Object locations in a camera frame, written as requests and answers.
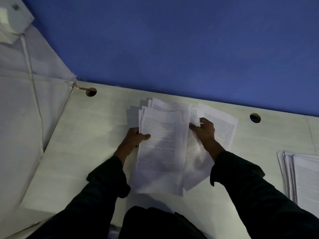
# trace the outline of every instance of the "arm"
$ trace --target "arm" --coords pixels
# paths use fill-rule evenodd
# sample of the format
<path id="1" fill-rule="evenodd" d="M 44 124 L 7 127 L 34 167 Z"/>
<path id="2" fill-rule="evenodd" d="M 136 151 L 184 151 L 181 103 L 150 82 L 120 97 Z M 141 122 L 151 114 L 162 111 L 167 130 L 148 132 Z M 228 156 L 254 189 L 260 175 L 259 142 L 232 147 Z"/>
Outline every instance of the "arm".
<path id="1" fill-rule="evenodd" d="M 319 219 L 301 209 L 263 179 L 261 168 L 226 152 L 214 139 L 213 124 L 201 119 L 202 127 L 190 125 L 215 165 L 211 184 L 225 186 L 251 238 L 314 238 L 319 236 Z"/>
<path id="2" fill-rule="evenodd" d="M 106 238 L 117 198 L 130 192 L 122 169 L 125 159 L 150 138 L 137 132 L 138 128 L 130 128 L 114 156 L 89 173 L 84 189 L 28 238 Z"/>

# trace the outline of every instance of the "hand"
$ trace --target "hand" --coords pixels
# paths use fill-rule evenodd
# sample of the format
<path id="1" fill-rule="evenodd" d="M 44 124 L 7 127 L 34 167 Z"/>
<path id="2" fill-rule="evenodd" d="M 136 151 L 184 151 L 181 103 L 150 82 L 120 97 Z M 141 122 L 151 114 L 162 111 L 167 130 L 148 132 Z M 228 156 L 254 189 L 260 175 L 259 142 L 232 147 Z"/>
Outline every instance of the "hand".
<path id="1" fill-rule="evenodd" d="M 117 156 L 121 160 L 122 165 L 124 165 L 126 157 L 131 154 L 133 148 L 137 147 L 141 141 L 148 140 L 150 137 L 150 134 L 143 135 L 138 133 L 138 127 L 130 128 L 124 140 L 115 151 L 114 156 Z"/>
<path id="2" fill-rule="evenodd" d="M 202 142 L 205 150 L 215 161 L 217 156 L 225 151 L 225 149 L 215 140 L 214 124 L 206 118 L 200 118 L 199 120 L 202 123 L 200 127 L 190 123 L 189 128 L 196 133 L 196 136 Z"/>

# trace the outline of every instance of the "white cable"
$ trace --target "white cable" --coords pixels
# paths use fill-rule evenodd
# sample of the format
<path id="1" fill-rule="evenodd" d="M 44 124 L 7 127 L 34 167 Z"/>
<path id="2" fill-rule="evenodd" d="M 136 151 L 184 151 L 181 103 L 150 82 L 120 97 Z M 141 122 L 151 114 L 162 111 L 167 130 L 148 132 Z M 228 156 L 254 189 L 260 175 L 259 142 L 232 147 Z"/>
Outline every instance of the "white cable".
<path id="1" fill-rule="evenodd" d="M 40 150 L 41 150 L 41 155 L 43 155 L 44 151 L 43 151 L 43 120 L 42 120 L 42 116 L 41 116 L 41 112 L 40 112 L 40 107 L 39 107 L 39 103 L 38 103 L 38 98 L 37 98 L 37 94 L 35 91 L 35 84 L 34 84 L 34 79 L 33 79 L 33 71 L 32 71 L 32 66 L 31 66 L 31 59 L 29 56 L 29 52 L 28 52 L 28 48 L 26 46 L 26 39 L 24 34 L 22 33 L 20 35 L 20 39 L 22 42 L 22 47 L 23 47 L 23 52 L 24 52 L 24 56 L 26 58 L 26 65 L 28 66 L 28 70 L 29 70 L 29 79 L 31 80 L 31 88 L 32 88 L 32 96 L 34 99 L 34 103 L 35 103 L 35 109 L 40 121 L 40 132 L 41 132 L 41 139 L 40 139 Z"/>

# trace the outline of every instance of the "table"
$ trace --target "table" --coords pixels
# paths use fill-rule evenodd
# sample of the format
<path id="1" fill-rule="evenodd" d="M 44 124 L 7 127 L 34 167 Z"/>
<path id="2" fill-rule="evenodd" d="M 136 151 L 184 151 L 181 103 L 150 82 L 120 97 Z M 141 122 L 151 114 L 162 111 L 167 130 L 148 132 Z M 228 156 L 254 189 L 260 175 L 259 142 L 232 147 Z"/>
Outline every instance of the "table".
<path id="1" fill-rule="evenodd" d="M 148 98 L 193 106 L 201 102 L 237 117 L 230 151 L 259 165 L 265 179 L 281 192 L 284 186 L 276 152 L 316 154 L 315 146 L 318 151 L 319 118 L 87 82 L 77 84 L 96 88 L 97 94 L 88 97 L 84 90 L 73 89 L 22 201 L 28 209 L 51 213 L 64 209 L 86 185 L 87 174 L 114 153 L 127 129 L 138 126 L 138 110 L 147 106 Z M 251 113 L 259 114 L 261 122 L 253 123 Z M 125 162 L 127 179 L 135 157 L 136 151 Z M 208 178 L 184 192 L 183 197 L 130 194 L 118 199 L 112 224 L 120 226 L 133 205 L 176 211 L 214 238 L 249 238 L 225 188 L 219 183 L 212 187 Z"/>

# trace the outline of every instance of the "person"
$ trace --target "person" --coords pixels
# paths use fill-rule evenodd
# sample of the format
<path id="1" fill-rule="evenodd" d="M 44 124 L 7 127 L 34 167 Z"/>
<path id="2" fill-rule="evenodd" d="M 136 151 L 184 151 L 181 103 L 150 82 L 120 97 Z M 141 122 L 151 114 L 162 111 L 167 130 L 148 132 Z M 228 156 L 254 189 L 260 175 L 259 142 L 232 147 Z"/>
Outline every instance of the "person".
<path id="1" fill-rule="evenodd" d="M 319 238 L 317 217 L 265 181 L 259 166 L 225 151 L 214 138 L 213 123 L 200 121 L 201 127 L 190 124 L 189 128 L 215 161 L 210 183 L 225 186 L 251 238 Z M 84 189 L 29 239 L 107 238 L 115 202 L 130 192 L 122 166 L 134 147 L 149 138 L 130 128 L 114 155 L 89 173 Z M 119 239 L 164 237 L 206 238 L 178 213 L 136 206 L 126 213 L 119 234 Z"/>

